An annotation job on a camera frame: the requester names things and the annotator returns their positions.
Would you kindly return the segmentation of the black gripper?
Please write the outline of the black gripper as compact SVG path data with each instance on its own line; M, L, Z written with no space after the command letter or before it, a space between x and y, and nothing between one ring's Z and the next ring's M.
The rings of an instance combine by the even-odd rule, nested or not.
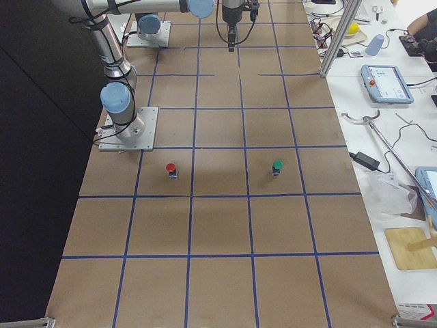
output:
M226 17L225 22L227 23L227 47L228 47L228 51L234 52L235 45L236 45L236 26L238 24L238 18Z

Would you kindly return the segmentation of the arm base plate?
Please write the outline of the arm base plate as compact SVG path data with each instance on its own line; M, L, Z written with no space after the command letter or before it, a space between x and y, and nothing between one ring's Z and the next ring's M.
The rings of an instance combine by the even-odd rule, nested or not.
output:
M134 20L127 40L127 47L130 48L167 48L169 46L169 35L171 31L170 21L161 21L160 29L156 34L137 35L137 22Z
M101 151L152 151L158 110L158 107L138 107L137 117L127 129L121 126L116 126L114 129L112 119L107 114L105 124L110 128L102 131L98 149Z

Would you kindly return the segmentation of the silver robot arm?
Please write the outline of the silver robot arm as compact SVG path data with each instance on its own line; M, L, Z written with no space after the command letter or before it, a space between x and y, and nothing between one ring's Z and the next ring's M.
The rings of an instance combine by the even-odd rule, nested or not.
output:
M143 40L153 38L159 31L161 20L157 13L137 14L137 34Z
M206 48L216 1L58 1L88 30L107 84L102 151L237 148L244 136L235 42Z

